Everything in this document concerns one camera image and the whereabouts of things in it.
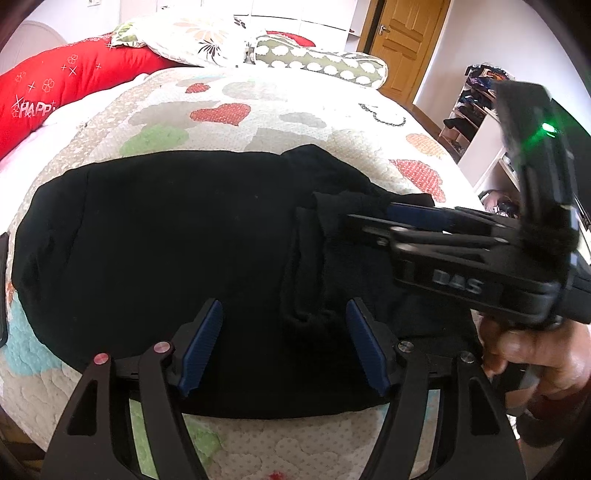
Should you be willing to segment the right forearm grey sleeve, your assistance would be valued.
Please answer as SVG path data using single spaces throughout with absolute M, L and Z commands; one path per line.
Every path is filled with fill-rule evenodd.
M 566 440 L 590 415 L 590 368 L 542 367 L 535 385 L 508 392 L 505 403 L 518 413 L 524 443 L 542 448 Z

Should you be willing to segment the right hand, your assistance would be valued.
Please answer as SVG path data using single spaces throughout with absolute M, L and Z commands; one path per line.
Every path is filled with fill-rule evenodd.
M 489 377 L 511 364 L 542 368 L 536 392 L 550 399 L 578 393 L 590 380 L 590 329 L 566 320 L 546 331 L 509 330 L 485 317 L 479 326 L 484 345 L 484 370 Z

